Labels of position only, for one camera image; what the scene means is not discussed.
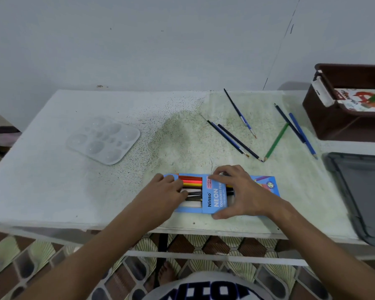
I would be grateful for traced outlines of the person's right forearm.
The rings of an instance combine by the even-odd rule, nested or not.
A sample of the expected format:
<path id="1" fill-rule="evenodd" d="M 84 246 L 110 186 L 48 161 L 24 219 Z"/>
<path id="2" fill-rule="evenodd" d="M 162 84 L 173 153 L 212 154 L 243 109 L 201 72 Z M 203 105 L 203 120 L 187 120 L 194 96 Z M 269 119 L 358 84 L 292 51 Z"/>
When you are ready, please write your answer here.
<path id="1" fill-rule="evenodd" d="M 267 215 L 290 240 L 333 300 L 375 300 L 375 270 L 350 255 L 289 202 L 269 199 Z"/>

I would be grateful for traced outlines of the bright blue pencil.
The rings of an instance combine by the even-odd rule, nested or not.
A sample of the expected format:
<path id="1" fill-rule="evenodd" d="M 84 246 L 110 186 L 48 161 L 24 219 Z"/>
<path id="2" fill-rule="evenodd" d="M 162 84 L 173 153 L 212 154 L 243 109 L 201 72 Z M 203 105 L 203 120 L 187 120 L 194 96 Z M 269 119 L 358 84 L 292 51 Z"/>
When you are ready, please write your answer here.
<path id="1" fill-rule="evenodd" d="M 311 143 L 309 142 L 309 140 L 307 139 L 304 131 L 302 130 L 301 126 L 299 125 L 298 121 L 296 120 L 295 116 L 292 114 L 292 113 L 289 113 L 289 116 L 291 118 L 291 120 L 293 121 L 293 124 L 295 125 L 297 131 L 301 134 L 301 136 L 304 138 L 305 140 L 305 144 L 306 146 L 308 147 L 310 153 L 312 154 L 312 156 L 318 160 L 318 156 L 314 150 L 314 148 L 312 147 Z"/>

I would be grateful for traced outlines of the person's left forearm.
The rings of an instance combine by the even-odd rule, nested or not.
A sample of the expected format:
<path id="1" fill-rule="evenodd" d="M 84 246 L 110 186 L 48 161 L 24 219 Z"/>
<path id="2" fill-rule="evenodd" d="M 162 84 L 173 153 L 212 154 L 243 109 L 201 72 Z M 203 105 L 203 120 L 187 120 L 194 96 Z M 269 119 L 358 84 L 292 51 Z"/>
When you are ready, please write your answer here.
<path id="1" fill-rule="evenodd" d="M 16 300 L 86 300 L 101 278 L 145 233 L 172 212 L 128 206 L 74 254 L 28 287 Z"/>

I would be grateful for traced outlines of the white red printed carton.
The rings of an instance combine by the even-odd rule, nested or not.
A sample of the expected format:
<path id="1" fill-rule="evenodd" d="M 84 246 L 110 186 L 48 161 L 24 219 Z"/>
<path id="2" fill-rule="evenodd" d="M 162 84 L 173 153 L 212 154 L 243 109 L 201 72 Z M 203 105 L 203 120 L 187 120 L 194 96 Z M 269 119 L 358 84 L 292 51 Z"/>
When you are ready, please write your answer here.
<path id="1" fill-rule="evenodd" d="M 338 103 L 350 111 L 375 112 L 375 89 L 335 88 Z"/>

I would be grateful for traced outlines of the brown plastic storage box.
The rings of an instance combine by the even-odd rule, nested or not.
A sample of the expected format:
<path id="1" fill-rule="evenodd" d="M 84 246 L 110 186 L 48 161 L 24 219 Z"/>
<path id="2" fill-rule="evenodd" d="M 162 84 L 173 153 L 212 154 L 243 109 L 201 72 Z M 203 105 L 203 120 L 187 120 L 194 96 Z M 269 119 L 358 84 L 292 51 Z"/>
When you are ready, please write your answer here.
<path id="1" fill-rule="evenodd" d="M 315 65 L 313 81 L 320 77 L 321 88 L 332 102 L 326 106 L 321 92 L 310 85 L 302 103 L 320 140 L 375 142 L 375 112 L 349 110 L 338 102 L 336 88 L 375 89 L 375 65 Z"/>

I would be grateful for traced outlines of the clear plastic paint palette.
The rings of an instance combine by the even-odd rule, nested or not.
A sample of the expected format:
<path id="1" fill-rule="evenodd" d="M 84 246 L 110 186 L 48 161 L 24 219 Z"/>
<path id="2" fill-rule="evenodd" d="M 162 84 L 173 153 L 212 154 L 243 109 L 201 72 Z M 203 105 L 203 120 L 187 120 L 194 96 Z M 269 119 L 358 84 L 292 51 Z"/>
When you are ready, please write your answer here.
<path id="1" fill-rule="evenodd" d="M 110 166 L 122 160 L 140 135 L 136 127 L 108 116 L 96 116 L 75 130 L 65 144 L 75 152 Z"/>

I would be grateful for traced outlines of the dark blue short paintbrush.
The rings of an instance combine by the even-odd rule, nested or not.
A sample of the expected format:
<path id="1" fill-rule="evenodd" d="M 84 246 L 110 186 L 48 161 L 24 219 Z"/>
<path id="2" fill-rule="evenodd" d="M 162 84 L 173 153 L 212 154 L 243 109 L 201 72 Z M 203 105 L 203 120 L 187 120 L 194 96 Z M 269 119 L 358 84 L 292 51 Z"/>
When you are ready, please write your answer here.
<path id="1" fill-rule="evenodd" d="M 245 153 L 240 146 L 238 146 L 235 141 L 233 141 L 225 132 L 223 132 L 218 126 L 215 125 L 215 123 L 207 120 L 207 122 L 222 136 L 224 137 L 236 150 L 238 150 L 241 154 L 245 155 L 247 158 L 250 156 Z"/>

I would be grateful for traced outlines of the grey plastic lid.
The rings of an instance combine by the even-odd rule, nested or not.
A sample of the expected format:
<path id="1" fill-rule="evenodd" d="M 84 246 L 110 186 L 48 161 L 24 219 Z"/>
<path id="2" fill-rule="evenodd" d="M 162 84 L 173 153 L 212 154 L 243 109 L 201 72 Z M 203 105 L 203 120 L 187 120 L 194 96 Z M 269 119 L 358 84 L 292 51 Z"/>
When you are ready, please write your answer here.
<path id="1" fill-rule="evenodd" d="M 360 240 L 375 246 L 375 156 L 330 152 L 323 155 Z"/>

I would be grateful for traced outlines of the dark blue pencil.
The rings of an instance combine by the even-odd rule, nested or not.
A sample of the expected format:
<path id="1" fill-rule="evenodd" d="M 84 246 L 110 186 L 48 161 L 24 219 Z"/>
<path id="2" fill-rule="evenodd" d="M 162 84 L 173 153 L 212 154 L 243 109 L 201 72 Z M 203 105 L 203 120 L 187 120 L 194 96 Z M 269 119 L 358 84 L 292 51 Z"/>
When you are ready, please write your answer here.
<path id="1" fill-rule="evenodd" d="M 290 128 L 293 130 L 293 132 L 295 133 L 295 135 L 300 139 L 300 141 L 302 143 L 306 143 L 304 137 L 301 135 L 301 133 L 296 129 L 296 127 L 290 122 L 290 120 L 288 119 L 288 117 L 285 115 L 285 113 L 281 110 L 281 108 L 274 103 L 274 106 L 276 108 L 276 110 L 278 111 L 278 113 L 281 115 L 281 117 L 285 120 L 285 122 L 290 126 Z"/>

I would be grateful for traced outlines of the person's white printed shirt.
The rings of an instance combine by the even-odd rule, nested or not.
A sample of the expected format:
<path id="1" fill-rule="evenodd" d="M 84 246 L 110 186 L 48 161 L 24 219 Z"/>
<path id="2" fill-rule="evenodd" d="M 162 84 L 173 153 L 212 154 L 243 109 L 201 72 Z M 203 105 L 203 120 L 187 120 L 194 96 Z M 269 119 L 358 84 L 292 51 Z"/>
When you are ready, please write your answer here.
<path id="1" fill-rule="evenodd" d="M 264 288 L 227 272 L 194 272 L 153 289 L 142 300 L 273 300 Z"/>

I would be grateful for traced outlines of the black table leg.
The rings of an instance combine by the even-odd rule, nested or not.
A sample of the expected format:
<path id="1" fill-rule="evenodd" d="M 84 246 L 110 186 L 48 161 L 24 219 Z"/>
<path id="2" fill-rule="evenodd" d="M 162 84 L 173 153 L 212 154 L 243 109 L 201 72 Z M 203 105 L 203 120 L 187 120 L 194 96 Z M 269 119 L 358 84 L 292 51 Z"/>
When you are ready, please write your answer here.
<path id="1" fill-rule="evenodd" d="M 158 244 L 158 252 L 167 252 L 168 248 L 168 235 L 167 233 L 161 233 L 159 234 L 159 244 Z M 165 265 L 166 258 L 157 258 L 157 264 L 156 264 L 156 278 L 155 283 L 159 284 L 159 275 L 161 268 Z"/>

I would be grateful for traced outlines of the person's right hand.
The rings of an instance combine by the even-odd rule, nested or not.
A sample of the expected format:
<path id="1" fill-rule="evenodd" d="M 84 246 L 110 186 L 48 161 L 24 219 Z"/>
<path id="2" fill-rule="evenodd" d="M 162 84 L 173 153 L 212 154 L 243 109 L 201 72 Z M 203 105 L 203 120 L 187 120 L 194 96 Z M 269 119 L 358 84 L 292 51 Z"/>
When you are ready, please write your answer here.
<path id="1" fill-rule="evenodd" d="M 235 199 L 228 207 L 235 208 L 235 216 L 266 216 L 273 219 L 278 209 L 286 203 L 255 182 L 240 165 L 219 166 L 209 178 L 233 187 Z"/>

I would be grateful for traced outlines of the person's left hand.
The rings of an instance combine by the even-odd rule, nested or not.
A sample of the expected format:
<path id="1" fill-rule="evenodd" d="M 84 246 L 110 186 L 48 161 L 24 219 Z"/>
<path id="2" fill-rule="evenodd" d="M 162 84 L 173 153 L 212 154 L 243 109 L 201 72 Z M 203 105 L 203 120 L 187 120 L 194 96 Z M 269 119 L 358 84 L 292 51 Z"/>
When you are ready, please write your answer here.
<path id="1" fill-rule="evenodd" d="M 172 175 L 155 174 L 132 201 L 134 211 L 143 220 L 159 226 L 186 200 L 188 192 L 182 191 L 183 186 L 183 181 Z"/>

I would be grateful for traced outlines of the green pencil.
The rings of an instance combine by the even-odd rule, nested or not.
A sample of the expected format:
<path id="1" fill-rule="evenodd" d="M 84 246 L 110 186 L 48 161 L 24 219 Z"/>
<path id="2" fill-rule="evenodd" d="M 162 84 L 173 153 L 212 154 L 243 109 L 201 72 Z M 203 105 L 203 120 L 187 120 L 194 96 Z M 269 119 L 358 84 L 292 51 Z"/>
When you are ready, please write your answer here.
<path id="1" fill-rule="evenodd" d="M 267 151 L 265 157 L 264 157 L 264 162 L 268 160 L 268 158 L 271 156 L 271 154 L 273 153 L 273 151 L 275 150 L 276 146 L 278 145 L 279 141 L 281 140 L 281 138 L 283 137 L 285 131 L 288 129 L 289 127 L 289 124 L 286 123 L 283 128 L 280 130 L 278 136 L 275 138 L 274 142 L 272 143 L 271 147 L 269 148 L 269 150 Z"/>

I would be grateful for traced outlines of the white box latch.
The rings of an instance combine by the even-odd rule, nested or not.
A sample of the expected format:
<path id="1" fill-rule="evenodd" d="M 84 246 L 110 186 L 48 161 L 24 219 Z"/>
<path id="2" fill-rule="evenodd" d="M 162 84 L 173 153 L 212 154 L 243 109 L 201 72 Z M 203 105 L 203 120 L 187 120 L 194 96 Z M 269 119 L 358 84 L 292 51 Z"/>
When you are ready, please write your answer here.
<path id="1" fill-rule="evenodd" d="M 335 104 L 335 99 L 328 91 L 322 79 L 322 70 L 317 70 L 311 86 L 315 90 L 316 95 L 325 107 L 331 107 Z"/>

